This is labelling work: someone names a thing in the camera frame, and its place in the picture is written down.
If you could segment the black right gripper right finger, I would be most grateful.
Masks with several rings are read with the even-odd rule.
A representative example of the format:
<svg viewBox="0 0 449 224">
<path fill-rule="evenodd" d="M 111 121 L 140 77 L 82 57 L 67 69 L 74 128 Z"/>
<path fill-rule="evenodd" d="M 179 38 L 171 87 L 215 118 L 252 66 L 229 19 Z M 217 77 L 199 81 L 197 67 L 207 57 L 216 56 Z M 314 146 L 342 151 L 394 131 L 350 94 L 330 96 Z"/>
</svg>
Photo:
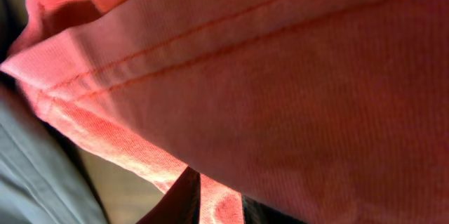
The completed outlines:
<svg viewBox="0 0 449 224">
<path fill-rule="evenodd" d="M 246 196 L 242 196 L 242 206 L 245 224 L 306 224 Z"/>
</svg>

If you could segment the grey shorts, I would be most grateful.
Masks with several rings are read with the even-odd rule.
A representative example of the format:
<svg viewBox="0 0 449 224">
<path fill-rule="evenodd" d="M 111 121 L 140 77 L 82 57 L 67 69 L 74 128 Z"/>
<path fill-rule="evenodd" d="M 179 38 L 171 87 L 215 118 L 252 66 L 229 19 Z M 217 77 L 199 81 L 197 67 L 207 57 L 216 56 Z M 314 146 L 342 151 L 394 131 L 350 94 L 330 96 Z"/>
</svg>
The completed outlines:
<svg viewBox="0 0 449 224">
<path fill-rule="evenodd" d="M 1 74 L 1 222 L 108 223 L 79 158 Z"/>
</svg>

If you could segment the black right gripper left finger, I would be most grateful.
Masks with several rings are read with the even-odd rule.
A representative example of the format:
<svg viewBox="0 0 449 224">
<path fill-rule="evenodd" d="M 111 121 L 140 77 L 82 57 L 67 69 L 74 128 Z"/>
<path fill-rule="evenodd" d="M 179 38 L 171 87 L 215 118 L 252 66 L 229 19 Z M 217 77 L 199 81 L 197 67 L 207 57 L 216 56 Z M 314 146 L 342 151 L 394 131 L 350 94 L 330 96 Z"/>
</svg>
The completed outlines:
<svg viewBox="0 0 449 224">
<path fill-rule="evenodd" d="M 200 174 L 187 167 L 161 201 L 137 224 L 199 224 Z"/>
</svg>

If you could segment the red printed t-shirt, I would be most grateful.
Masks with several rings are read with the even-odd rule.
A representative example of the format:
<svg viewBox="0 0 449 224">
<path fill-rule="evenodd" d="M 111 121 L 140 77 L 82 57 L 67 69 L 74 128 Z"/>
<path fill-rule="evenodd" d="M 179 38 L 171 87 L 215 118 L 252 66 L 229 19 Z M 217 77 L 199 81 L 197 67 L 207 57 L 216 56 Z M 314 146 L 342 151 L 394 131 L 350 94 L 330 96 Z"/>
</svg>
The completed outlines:
<svg viewBox="0 0 449 224">
<path fill-rule="evenodd" d="M 448 0 L 26 0 L 38 118 L 202 223 L 448 222 Z"/>
</svg>

